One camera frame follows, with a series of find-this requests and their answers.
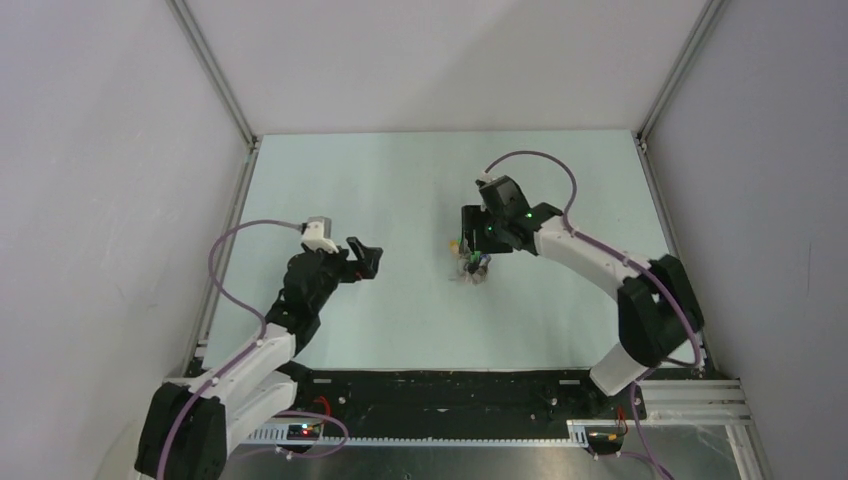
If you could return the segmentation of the keyring with coloured keys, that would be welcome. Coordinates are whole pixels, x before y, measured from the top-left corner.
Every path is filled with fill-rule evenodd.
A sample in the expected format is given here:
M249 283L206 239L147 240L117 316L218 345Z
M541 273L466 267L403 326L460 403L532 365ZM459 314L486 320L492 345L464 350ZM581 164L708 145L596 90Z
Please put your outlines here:
M490 254L472 251L461 240L452 240L450 250L456 260L456 274L452 281L479 285L487 280Z

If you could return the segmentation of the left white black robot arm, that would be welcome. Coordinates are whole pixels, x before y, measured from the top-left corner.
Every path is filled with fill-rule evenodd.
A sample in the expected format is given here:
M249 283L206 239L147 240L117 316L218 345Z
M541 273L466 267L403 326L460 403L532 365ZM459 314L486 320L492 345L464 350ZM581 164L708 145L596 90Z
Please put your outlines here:
M219 367L154 393L140 433L137 479L217 479L233 450L267 420L304 416L315 388L281 372L312 340L339 285L376 277L383 250L350 237L344 248L306 241L257 333Z

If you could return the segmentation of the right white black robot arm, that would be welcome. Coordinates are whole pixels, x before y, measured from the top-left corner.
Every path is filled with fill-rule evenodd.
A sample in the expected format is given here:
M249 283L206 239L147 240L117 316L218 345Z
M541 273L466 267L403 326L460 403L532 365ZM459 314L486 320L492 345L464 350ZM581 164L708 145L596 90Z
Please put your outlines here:
M529 204L512 178L476 180L482 202L462 209L462 239L482 255L524 251L569 268L617 304L618 341L589 371L583 409L604 418L620 392L680 346L699 346L704 317L682 262L619 251L585 233L548 204Z

